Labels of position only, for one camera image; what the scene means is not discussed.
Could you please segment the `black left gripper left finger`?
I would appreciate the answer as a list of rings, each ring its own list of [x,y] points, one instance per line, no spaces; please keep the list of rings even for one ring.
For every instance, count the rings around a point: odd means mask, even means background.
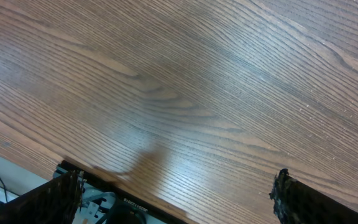
[[[69,171],[0,206],[3,223],[72,223],[82,203],[83,171]]]

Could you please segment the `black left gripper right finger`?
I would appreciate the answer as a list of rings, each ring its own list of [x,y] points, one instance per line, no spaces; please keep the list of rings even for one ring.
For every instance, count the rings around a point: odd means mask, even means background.
[[[318,192],[282,169],[269,197],[281,224],[358,224],[358,212]]]

